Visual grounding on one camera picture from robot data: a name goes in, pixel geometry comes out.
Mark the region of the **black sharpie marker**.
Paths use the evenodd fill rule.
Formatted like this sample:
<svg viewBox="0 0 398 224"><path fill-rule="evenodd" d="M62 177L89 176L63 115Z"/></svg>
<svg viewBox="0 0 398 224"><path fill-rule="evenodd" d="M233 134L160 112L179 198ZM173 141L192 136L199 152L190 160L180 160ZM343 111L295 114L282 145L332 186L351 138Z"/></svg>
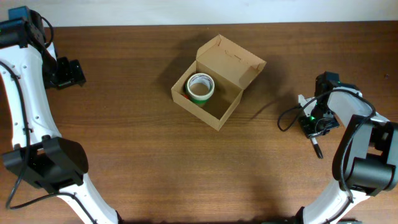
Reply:
<svg viewBox="0 0 398 224"><path fill-rule="evenodd" d="M323 159L323 153L322 153L322 150L320 149L320 146L318 145L317 140L315 138L311 138L310 140L311 140L312 146L315 150L317 157L319 159Z"/></svg>

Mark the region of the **brown cardboard box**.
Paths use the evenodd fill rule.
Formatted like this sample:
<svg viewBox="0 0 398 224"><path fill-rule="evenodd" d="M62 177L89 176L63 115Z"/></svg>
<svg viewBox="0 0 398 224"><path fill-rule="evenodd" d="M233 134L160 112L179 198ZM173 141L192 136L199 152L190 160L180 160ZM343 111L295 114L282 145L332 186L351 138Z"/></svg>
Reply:
<svg viewBox="0 0 398 224"><path fill-rule="evenodd" d="M244 90L263 71L266 61L222 35L198 50L193 63L171 88L174 103L215 130L220 130L239 105ZM196 73L205 73L215 82L215 91L205 104L186 99L186 82Z"/></svg>

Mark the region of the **green tape roll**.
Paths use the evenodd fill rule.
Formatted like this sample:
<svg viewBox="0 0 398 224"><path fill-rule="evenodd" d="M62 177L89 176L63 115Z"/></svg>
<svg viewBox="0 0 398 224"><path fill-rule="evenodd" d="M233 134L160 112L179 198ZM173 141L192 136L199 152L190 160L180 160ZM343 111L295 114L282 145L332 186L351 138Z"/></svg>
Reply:
<svg viewBox="0 0 398 224"><path fill-rule="evenodd" d="M188 99L195 104L205 104L212 97L212 92L209 92L205 95L195 95L189 91L187 91Z"/></svg>

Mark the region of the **white masking tape roll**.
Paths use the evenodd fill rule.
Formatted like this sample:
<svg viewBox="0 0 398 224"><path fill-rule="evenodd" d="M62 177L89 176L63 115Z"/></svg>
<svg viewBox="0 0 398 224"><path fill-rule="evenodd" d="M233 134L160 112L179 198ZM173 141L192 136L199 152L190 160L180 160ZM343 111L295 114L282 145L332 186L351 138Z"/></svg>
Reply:
<svg viewBox="0 0 398 224"><path fill-rule="evenodd" d="M205 73L192 75L185 84L188 95L197 101L207 101L214 94L215 82Z"/></svg>

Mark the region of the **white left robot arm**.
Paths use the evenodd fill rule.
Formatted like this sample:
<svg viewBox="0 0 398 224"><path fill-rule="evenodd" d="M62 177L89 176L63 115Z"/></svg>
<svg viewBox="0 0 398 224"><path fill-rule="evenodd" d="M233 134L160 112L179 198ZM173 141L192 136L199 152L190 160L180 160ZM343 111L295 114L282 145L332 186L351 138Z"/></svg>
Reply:
<svg viewBox="0 0 398 224"><path fill-rule="evenodd" d="M88 159L82 146L62 138L50 112L44 80L57 73L81 73L77 61L56 59L54 46L40 53L34 46L1 48L1 78L13 123L13 150L3 154L7 170L47 198L65 201L84 223L122 223L118 212L101 197L88 175Z"/></svg>

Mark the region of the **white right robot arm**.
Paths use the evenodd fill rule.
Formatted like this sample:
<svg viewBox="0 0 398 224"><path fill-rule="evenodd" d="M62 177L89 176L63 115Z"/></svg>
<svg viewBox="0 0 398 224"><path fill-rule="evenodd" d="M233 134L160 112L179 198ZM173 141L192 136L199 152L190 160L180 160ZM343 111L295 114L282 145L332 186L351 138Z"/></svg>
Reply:
<svg viewBox="0 0 398 224"><path fill-rule="evenodd" d="M332 163L333 178L296 223L338 223L357 204L397 185L397 123L376 112L355 88L334 87L311 98L298 96L300 123L311 126L309 139L324 134L327 123L346 128Z"/></svg>

